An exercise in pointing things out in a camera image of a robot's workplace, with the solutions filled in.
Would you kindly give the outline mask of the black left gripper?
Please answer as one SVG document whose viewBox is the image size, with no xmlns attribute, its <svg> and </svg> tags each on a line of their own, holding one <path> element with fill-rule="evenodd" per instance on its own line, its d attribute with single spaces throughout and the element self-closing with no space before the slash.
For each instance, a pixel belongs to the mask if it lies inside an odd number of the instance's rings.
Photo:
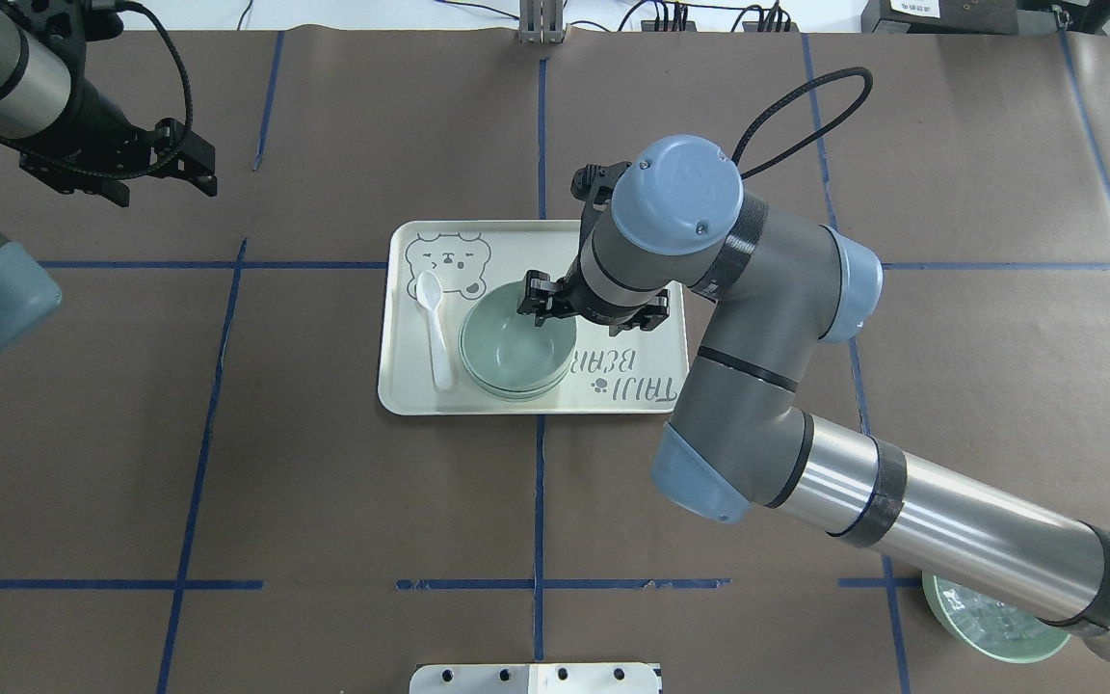
<svg viewBox="0 0 1110 694">
<path fill-rule="evenodd" d="M 175 177 L 208 198 L 219 194 L 216 150 L 176 119 L 158 121 L 150 133 L 129 122 L 110 98 L 94 86 L 75 86 L 58 121 L 22 144 L 54 159 L 71 161 L 81 170 L 123 174 L 155 165 L 153 177 Z M 62 173 L 59 193 L 83 192 L 128 209 L 131 193 L 124 183 L 105 177 Z"/>
</svg>

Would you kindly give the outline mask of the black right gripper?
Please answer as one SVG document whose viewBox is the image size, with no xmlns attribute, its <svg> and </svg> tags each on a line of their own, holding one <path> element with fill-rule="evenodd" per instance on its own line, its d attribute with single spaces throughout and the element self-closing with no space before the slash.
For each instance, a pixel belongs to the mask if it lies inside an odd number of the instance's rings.
<svg viewBox="0 0 1110 694">
<path fill-rule="evenodd" d="M 648 299 L 647 291 L 636 293 L 608 280 L 602 295 L 582 274 L 552 280 L 542 271 L 528 271 L 521 281 L 516 312 L 533 316 L 536 328 L 552 319 L 585 319 L 607 326 L 610 335 L 630 330 L 650 333 L 670 316 L 670 291 L 660 289 Z"/>
</svg>

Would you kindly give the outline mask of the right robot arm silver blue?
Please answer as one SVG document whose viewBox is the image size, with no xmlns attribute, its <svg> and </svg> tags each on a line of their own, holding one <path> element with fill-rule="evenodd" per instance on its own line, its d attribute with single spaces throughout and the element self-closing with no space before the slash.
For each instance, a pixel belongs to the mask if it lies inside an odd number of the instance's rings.
<svg viewBox="0 0 1110 694">
<path fill-rule="evenodd" d="M 1110 662 L 1110 531 L 799 404 L 814 352 L 858 334 L 880 302 L 871 250 L 750 192 L 722 147 L 687 133 L 583 165 L 569 192 L 583 210 L 568 271 L 529 272 L 521 315 L 648 333 L 672 286 L 714 306 L 652 463 L 666 497 L 722 523 L 783 511 L 1011 603 Z"/>
</svg>

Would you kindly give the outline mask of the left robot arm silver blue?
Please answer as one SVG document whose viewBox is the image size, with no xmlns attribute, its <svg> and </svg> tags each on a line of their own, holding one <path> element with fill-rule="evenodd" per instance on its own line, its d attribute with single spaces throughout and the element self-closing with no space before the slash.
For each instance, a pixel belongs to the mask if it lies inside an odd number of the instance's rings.
<svg viewBox="0 0 1110 694">
<path fill-rule="evenodd" d="M 122 34 L 125 13 L 154 27 L 176 67 L 182 115 L 133 123 L 87 74 L 88 46 Z M 138 177 L 182 180 L 219 192 L 216 150 L 194 130 L 194 98 L 182 58 L 157 13 L 140 1 L 0 1 L 0 145 L 18 167 L 61 195 L 129 205 Z M 34 257 L 0 231 L 0 353 L 61 306 L 59 288 Z"/>
</svg>

